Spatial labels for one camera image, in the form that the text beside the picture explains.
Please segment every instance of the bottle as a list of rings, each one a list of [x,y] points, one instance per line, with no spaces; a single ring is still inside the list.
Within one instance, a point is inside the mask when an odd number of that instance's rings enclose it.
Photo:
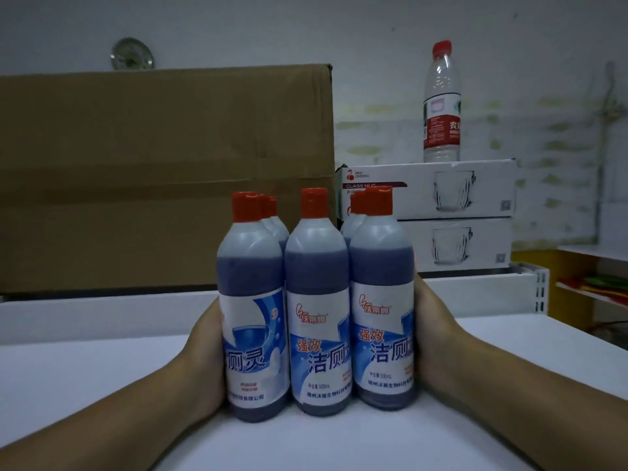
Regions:
[[[315,416],[340,412],[352,389],[349,253],[327,217],[327,190],[304,188],[286,245],[292,393]]]
[[[367,217],[351,239],[351,318],[358,396],[382,410],[412,402],[414,253],[393,214],[393,190],[367,187]]]
[[[288,242],[289,234],[285,226],[283,227],[285,229],[284,231],[284,229],[280,229],[277,222],[272,219],[273,217],[277,217],[277,200],[273,202],[268,195],[260,195],[259,198],[262,202],[262,224],[268,229],[271,236],[279,242],[281,252],[283,253],[286,251],[286,243]]]
[[[237,418],[257,422],[278,414],[288,400],[283,254],[261,222],[257,193],[234,193],[232,210],[216,266],[227,398]]]
[[[351,238],[366,218],[366,215],[364,214],[365,194],[365,190],[358,190],[351,195],[351,215],[347,219],[347,226],[345,227],[345,225],[343,225],[345,228],[340,230],[343,238],[345,239],[345,243],[347,243],[347,248],[349,247]]]
[[[451,62],[451,41],[432,48],[434,62],[425,81],[423,161],[460,160],[460,80]]]

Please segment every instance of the bottle label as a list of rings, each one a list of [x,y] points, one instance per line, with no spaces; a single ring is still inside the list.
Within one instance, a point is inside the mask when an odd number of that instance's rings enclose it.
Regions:
[[[351,329],[356,384],[394,395],[414,380],[414,285],[351,282]]]
[[[460,94],[439,94],[423,103],[423,148],[460,145]]]
[[[260,408],[290,385],[284,288],[257,296],[220,295],[227,398],[241,408]]]
[[[288,296],[292,393],[300,403],[326,406],[351,393],[349,288],[333,294]]]

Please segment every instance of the person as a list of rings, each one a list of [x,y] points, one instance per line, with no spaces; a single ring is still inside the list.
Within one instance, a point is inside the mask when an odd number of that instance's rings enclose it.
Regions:
[[[417,372],[546,471],[620,470],[628,402],[467,333],[417,276]],[[214,301],[160,370],[0,450],[3,471],[144,471],[224,401],[222,313]]]

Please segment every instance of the hand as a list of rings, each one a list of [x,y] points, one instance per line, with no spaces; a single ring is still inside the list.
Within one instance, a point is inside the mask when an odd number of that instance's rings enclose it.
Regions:
[[[418,379],[437,391],[451,391],[453,365],[474,338],[418,274],[414,278],[414,330]]]
[[[175,358],[192,381],[196,397],[194,421],[215,412],[225,397],[225,363],[222,355],[222,311],[216,298],[194,324],[183,350]]]

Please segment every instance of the white tabletop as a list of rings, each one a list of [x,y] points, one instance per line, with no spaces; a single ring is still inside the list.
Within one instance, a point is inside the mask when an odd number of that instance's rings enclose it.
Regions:
[[[628,398],[628,352],[542,315],[461,319],[471,333],[547,369]],[[185,336],[0,347],[0,446],[166,363]],[[223,413],[184,440],[164,470],[529,470],[466,416],[427,394],[398,412],[355,401],[313,418],[291,406],[265,423]]]

